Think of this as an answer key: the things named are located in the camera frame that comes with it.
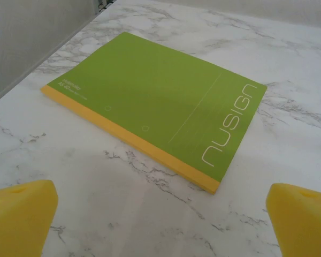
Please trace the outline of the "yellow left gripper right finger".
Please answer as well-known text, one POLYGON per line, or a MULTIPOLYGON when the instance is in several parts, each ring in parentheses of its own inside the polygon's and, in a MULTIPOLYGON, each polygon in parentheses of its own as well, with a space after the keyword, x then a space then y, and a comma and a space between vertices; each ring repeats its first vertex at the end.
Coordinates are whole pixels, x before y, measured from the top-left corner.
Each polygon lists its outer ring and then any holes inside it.
POLYGON ((266 208, 282 256, 321 256, 321 193, 272 184, 266 208))

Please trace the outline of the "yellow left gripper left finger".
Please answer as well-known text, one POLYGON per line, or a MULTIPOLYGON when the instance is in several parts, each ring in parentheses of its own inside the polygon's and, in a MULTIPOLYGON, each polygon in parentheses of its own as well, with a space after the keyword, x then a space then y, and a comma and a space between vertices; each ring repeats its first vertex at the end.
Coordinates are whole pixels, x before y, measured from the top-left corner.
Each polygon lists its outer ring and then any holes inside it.
POLYGON ((0 189, 0 256, 41 256, 57 205, 51 180, 0 189))

